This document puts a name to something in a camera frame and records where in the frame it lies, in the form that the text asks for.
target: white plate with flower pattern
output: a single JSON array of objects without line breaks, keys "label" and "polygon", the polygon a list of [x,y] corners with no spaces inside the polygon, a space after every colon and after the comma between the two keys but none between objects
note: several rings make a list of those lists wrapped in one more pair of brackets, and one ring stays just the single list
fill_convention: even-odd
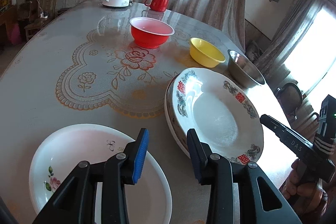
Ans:
[{"label": "white plate with flower pattern", "polygon": [[170,95],[174,116],[212,152],[231,162],[257,161],[263,151],[263,127],[257,110],[229,78],[204,68],[188,68],[174,80]]},{"label": "white plate with flower pattern", "polygon": [[[131,137],[98,124],[75,124],[57,130],[36,150],[30,166],[29,189],[38,214],[58,186],[81,161],[106,161],[124,150]],[[97,186],[95,223],[101,223],[101,189]],[[172,198],[166,176],[147,152],[142,175],[136,185],[125,185],[130,224],[168,224]]]}]

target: bright window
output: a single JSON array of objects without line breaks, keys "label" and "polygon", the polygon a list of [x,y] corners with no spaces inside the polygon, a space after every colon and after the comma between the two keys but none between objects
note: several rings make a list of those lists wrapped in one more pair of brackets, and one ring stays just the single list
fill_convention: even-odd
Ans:
[{"label": "bright window", "polygon": [[[336,19],[322,9],[285,61],[293,79],[298,81],[298,87],[307,92],[321,79],[336,58]],[[329,70],[322,81],[314,88],[308,97],[315,111],[319,112],[323,99],[328,95],[336,96],[336,65]]]}]

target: stack of plates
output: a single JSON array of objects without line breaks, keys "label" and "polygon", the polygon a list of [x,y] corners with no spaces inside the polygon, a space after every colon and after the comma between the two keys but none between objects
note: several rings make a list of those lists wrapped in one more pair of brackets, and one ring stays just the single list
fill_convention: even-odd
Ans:
[{"label": "stack of plates", "polygon": [[187,156],[186,134],[194,128],[201,142],[231,162],[260,158],[264,138],[257,110],[224,75],[188,68],[169,83],[164,104],[169,129]]}]

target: red mug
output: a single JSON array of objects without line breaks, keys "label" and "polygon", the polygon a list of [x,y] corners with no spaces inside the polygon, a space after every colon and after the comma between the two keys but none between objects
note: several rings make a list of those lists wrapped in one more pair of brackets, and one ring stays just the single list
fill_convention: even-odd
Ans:
[{"label": "red mug", "polygon": [[169,0],[152,0],[152,2],[148,5],[146,4],[147,0],[145,0],[144,4],[154,11],[164,12],[167,9],[168,1]]}]

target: yellow bowl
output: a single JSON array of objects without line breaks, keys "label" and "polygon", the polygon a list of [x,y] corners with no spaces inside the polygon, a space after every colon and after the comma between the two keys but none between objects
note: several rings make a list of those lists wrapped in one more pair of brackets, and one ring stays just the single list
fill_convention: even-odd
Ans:
[{"label": "yellow bowl", "polygon": [[197,63],[208,68],[225,62],[225,57],[219,49],[196,37],[190,38],[190,55]]}]

